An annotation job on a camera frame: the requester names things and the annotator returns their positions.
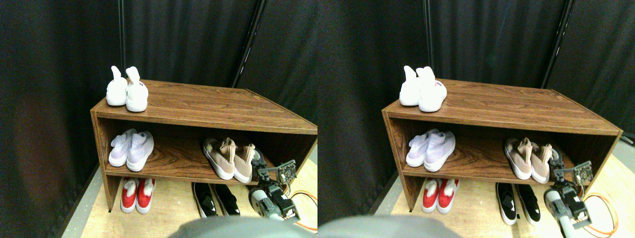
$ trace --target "sneaker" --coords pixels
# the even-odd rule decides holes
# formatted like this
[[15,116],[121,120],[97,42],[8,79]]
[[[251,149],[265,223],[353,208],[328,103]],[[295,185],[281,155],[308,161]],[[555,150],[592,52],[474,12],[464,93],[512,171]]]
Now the sneaker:
[[425,178],[424,201],[421,209],[424,213],[431,213],[439,204],[439,180],[435,178]]
[[112,66],[112,81],[106,88],[106,102],[111,106],[126,105],[126,85],[128,82],[121,77],[121,72],[116,66]]
[[428,148],[425,151],[424,167],[430,172],[436,172],[448,159],[457,141],[452,132],[439,132],[430,134],[430,142],[428,142]]
[[437,207],[439,213],[448,214],[450,212],[457,190],[458,180],[442,180],[441,188],[439,188],[439,206]]
[[220,202],[223,215],[240,216],[240,209],[238,209],[238,204],[236,204],[236,197],[232,194],[227,185],[215,184],[214,191],[216,192],[216,196],[218,196],[218,202]]
[[510,183],[496,183],[496,196],[500,215],[505,224],[516,224],[516,207],[514,205],[514,191]]
[[128,169],[139,172],[154,150],[154,139],[148,131],[132,135],[132,146],[126,165]]
[[121,211],[131,213],[137,205],[138,178],[124,178],[121,189]]
[[137,211],[139,213],[146,214],[150,211],[154,188],[156,188],[155,179],[142,178],[139,181],[139,191],[137,192]]
[[549,181],[549,159],[553,157],[553,150],[550,144],[539,147],[536,143],[531,143],[533,152],[531,153],[531,177],[539,183]]
[[520,197],[520,203],[523,205],[527,221],[529,221],[529,224],[538,225],[540,221],[540,208],[538,207],[538,199],[533,193],[531,186],[518,184],[516,185],[516,191],[518,192],[518,197]]
[[417,74],[421,78],[419,110],[422,112],[438,111],[446,96],[448,96],[448,90],[443,83],[436,80],[430,67],[417,69]]
[[230,138],[222,142],[214,138],[208,138],[203,143],[203,152],[218,177],[230,180],[234,177],[234,157],[236,156],[236,144]]
[[406,155],[406,163],[411,167],[419,167],[424,164],[426,150],[428,149],[428,142],[430,134],[439,133],[438,129],[432,129],[423,135],[415,136],[410,143],[410,151]]
[[132,146],[132,135],[136,134],[135,129],[129,129],[121,135],[115,137],[110,143],[114,147],[108,155],[108,163],[115,167],[121,167],[128,159],[128,152]]
[[256,146],[249,144],[236,148],[236,156],[234,157],[234,178],[243,183],[251,182],[251,161],[255,154]]
[[404,106],[416,106],[419,104],[419,89],[421,88],[421,78],[410,66],[404,66],[406,72],[406,82],[401,84],[399,92],[399,102]]
[[126,89],[126,108],[131,112],[143,112],[148,107],[148,87],[141,83],[139,71],[132,66],[126,69],[130,83]]
[[209,216],[218,216],[216,214],[216,206],[211,196],[210,184],[208,183],[192,183],[192,192],[194,200],[199,208],[199,214],[202,218]]
[[531,177],[531,150],[532,145],[529,139],[525,138],[519,142],[511,138],[505,142],[505,155],[512,165],[514,174],[522,180]]

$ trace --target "wooden shoe rack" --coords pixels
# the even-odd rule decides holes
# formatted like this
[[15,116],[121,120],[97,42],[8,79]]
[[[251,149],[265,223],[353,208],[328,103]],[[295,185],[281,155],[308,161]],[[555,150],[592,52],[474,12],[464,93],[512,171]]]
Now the wooden shoe rack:
[[[438,80],[448,96],[437,112],[405,107],[399,100],[382,110],[410,211],[424,177],[538,184],[520,180],[511,169],[503,146],[512,137],[551,143],[562,151],[567,168],[591,161],[591,186],[622,135],[620,128],[554,90]],[[454,153],[437,172],[408,166],[408,143],[433,128],[454,133]]]
[[[201,149],[208,137],[253,143],[270,166],[295,160],[297,171],[317,144],[315,124],[248,89],[142,82],[149,91],[144,112],[110,106],[105,98],[90,110],[109,211],[123,176],[242,184],[216,175]],[[130,128],[154,137],[154,150],[139,172],[108,163],[110,142]],[[253,178],[249,184],[257,183]]]

